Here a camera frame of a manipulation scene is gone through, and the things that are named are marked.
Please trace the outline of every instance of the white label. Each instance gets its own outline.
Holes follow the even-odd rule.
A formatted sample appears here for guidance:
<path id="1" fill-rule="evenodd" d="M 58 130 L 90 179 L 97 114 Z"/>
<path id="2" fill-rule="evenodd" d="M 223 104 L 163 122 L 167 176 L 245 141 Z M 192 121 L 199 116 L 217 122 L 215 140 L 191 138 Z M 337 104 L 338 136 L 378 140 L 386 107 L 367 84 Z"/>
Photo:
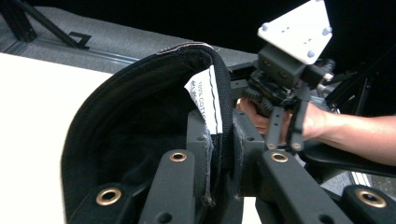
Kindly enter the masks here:
<path id="1" fill-rule="evenodd" d="M 219 105 L 218 85 L 215 68 L 211 65 L 192 78 L 184 86 L 197 105 L 210 134 L 222 133 L 222 120 Z"/>

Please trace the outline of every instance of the bolt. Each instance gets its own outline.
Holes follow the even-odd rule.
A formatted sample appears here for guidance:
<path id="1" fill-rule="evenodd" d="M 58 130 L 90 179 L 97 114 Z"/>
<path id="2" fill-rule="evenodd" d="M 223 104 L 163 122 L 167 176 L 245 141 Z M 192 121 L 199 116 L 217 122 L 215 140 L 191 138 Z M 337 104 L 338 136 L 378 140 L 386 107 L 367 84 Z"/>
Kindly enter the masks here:
<path id="1" fill-rule="evenodd" d="M 334 77 L 334 76 L 333 76 L 332 74 L 326 73 L 326 75 L 324 75 L 323 78 L 324 78 L 326 81 L 331 81 L 333 77 Z"/>
<path id="2" fill-rule="evenodd" d="M 332 27 L 329 26 L 329 27 L 324 28 L 322 34 L 323 35 L 328 35 L 331 32 L 332 32 Z"/>
<path id="3" fill-rule="evenodd" d="M 267 31 L 268 30 L 268 28 L 269 28 L 269 23 L 268 22 L 266 22 L 266 23 L 264 23 L 263 25 L 262 25 L 262 30 L 263 31 Z"/>
<path id="4" fill-rule="evenodd" d="M 308 58 L 313 58 L 315 56 L 315 52 L 312 50 L 309 50 L 307 56 L 308 56 Z"/>
<path id="5" fill-rule="evenodd" d="M 275 144 L 272 144 L 272 143 L 268 144 L 267 146 L 268 146 L 269 149 L 275 149 L 276 148 Z"/>
<path id="6" fill-rule="evenodd" d="M 300 145 L 299 143 L 293 143 L 292 146 L 293 146 L 294 148 L 297 148 L 297 149 L 300 149 L 300 148 L 301 148 L 301 145 Z"/>

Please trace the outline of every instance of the human hand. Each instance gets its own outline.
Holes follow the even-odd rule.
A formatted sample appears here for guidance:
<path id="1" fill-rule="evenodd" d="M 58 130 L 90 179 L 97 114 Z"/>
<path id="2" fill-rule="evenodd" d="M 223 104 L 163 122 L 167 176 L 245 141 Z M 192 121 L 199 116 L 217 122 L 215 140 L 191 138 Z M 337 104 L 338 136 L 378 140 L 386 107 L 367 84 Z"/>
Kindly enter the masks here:
<path id="1" fill-rule="evenodd" d="M 240 98 L 236 108 L 244 111 L 249 116 L 259 133 L 266 134 L 269 119 L 259 115 L 257 113 L 256 106 L 250 102 L 248 98 Z M 317 108 L 313 104 L 308 104 L 303 124 L 304 140 L 318 137 L 323 133 L 326 127 L 326 125 L 324 125 L 326 122 L 326 113 L 327 112 Z M 289 111 L 285 112 L 282 124 L 282 133 L 280 136 L 280 142 L 282 143 L 286 142 L 286 134 L 290 125 L 291 116 L 292 114 Z"/>

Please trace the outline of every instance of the black fabric cover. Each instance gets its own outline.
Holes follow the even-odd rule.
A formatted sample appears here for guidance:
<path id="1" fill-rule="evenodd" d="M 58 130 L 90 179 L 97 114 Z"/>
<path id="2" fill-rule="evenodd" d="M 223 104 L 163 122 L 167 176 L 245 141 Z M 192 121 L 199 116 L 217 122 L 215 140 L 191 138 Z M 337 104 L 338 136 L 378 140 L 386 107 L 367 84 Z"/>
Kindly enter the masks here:
<path id="1" fill-rule="evenodd" d="M 223 134 L 212 135 L 212 179 L 218 179 L 221 164 L 232 160 L 229 72 L 205 44 L 176 46 L 119 71 L 77 112 L 62 156 L 67 220 L 90 190 L 111 182 L 141 185 L 154 177 L 164 152 L 186 148 L 187 116 L 196 105 L 184 85 L 211 64 L 223 121 Z"/>

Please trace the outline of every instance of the finger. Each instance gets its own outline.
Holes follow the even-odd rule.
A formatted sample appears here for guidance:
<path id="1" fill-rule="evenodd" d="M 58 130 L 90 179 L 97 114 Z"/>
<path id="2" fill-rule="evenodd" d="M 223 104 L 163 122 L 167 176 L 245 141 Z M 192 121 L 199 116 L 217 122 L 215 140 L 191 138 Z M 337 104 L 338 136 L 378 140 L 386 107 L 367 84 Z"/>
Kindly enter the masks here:
<path id="1" fill-rule="evenodd" d="M 268 129 L 266 129 L 266 128 L 257 128 L 257 131 L 259 131 L 259 133 L 262 133 L 262 134 L 266 134 L 267 130 Z"/>
<path id="2" fill-rule="evenodd" d="M 285 116 L 283 117 L 283 123 L 282 123 L 282 132 L 281 132 L 281 135 L 280 135 L 280 142 L 281 143 L 286 143 L 286 137 L 288 135 L 288 130 L 289 130 L 289 126 L 290 126 L 291 116 L 292 116 L 292 114 L 289 111 L 285 111 Z"/>
<path id="3" fill-rule="evenodd" d="M 270 123 L 270 120 L 268 118 L 265 118 L 263 116 L 260 116 L 258 114 L 255 114 L 253 116 L 250 116 L 251 121 L 254 123 L 254 125 L 258 128 L 268 128 L 268 125 Z"/>
<path id="4" fill-rule="evenodd" d="M 248 116 L 253 116 L 257 114 L 256 106 L 249 101 L 248 98 L 241 98 L 239 101 L 239 106 L 242 111 L 245 111 Z"/>

